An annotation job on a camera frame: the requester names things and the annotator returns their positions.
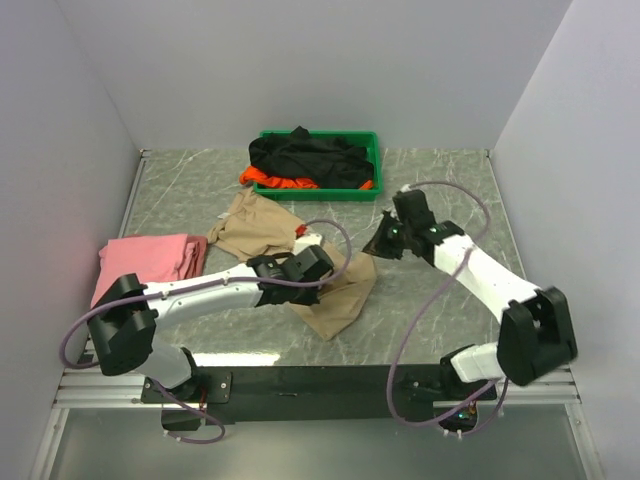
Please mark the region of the beige t shirt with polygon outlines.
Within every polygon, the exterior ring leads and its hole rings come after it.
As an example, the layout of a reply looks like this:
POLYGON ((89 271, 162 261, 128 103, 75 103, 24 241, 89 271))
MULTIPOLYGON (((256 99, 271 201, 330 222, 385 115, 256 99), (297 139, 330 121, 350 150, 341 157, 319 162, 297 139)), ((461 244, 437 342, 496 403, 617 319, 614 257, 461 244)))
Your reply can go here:
MULTIPOLYGON (((278 203, 246 189, 235 195, 231 206, 209 230, 207 238, 221 250, 246 261, 258 255, 292 250, 295 230, 303 223, 278 203)), ((373 258, 355 252, 346 272, 320 288, 317 304, 291 304, 289 308, 328 341, 356 321, 376 280, 373 258)))

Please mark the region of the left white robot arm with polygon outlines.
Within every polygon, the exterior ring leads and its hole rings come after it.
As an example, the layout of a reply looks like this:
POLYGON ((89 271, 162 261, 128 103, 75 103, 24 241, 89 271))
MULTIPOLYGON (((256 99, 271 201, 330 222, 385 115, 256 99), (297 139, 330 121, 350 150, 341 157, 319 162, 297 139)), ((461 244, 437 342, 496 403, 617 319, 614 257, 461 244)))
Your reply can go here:
POLYGON ((193 399, 200 378, 193 355, 160 339, 159 331, 227 310, 319 302, 316 283, 334 272, 318 245, 283 258, 261 255, 222 272, 174 282, 147 282, 127 274, 97 305, 114 305, 88 321, 101 373, 135 371, 158 381, 176 401, 193 399))

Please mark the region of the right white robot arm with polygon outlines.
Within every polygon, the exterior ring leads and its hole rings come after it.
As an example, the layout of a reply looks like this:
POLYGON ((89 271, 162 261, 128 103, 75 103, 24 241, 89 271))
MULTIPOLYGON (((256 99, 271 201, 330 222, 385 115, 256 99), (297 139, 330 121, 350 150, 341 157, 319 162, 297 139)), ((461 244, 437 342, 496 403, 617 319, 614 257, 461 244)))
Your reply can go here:
POLYGON ((499 324, 497 341, 463 347, 441 360, 439 387, 460 399, 475 382, 506 378, 524 387, 574 361, 578 346, 566 296, 517 276, 451 221, 439 222, 426 195, 409 187, 393 197, 366 253, 400 259, 409 251, 464 286, 499 324))

